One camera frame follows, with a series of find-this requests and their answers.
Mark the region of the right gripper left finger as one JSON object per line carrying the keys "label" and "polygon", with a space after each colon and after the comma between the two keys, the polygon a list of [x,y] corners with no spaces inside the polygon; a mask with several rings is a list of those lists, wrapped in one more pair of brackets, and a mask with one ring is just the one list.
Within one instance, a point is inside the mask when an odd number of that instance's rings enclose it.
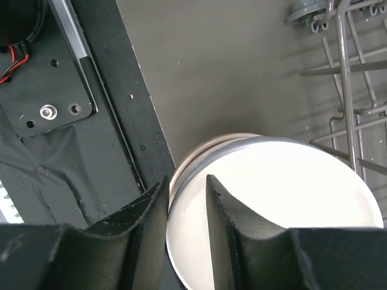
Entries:
{"label": "right gripper left finger", "polygon": [[159,179],[140,197],[86,230],[124,238],[117,289],[158,289],[164,263],[169,178]]}

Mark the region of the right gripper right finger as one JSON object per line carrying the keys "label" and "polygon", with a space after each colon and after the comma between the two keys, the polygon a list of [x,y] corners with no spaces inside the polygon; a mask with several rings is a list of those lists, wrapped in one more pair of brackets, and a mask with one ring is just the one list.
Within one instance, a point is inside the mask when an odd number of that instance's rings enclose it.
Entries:
{"label": "right gripper right finger", "polygon": [[206,207],[215,289],[286,289],[287,231],[234,198],[213,175]]}

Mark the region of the white bowl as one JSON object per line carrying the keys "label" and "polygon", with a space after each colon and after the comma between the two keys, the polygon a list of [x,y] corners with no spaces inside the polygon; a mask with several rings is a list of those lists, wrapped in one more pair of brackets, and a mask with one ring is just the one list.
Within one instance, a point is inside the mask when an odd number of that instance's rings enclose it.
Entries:
{"label": "white bowl", "polygon": [[379,205],[362,178],[332,155],[285,138],[232,141],[189,169],[169,208],[166,245],[187,289],[213,289],[206,178],[283,228],[383,227]]}

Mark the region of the tan speckled bowl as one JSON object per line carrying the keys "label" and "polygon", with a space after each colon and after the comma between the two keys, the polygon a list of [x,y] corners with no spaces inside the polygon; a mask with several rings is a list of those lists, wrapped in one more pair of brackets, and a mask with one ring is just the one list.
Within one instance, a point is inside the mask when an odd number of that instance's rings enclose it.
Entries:
{"label": "tan speckled bowl", "polygon": [[194,147],[182,160],[179,166],[176,168],[172,179],[169,183],[169,208],[172,205],[174,197],[177,193],[177,190],[180,184],[185,179],[185,175],[189,173],[189,169],[193,167],[196,163],[200,163],[203,158],[205,158],[209,153],[214,152],[226,144],[229,144],[232,141],[242,140],[246,138],[252,137],[260,137],[260,134],[254,133],[229,133],[223,134],[219,136],[215,136],[203,143],[200,143],[196,147]]}

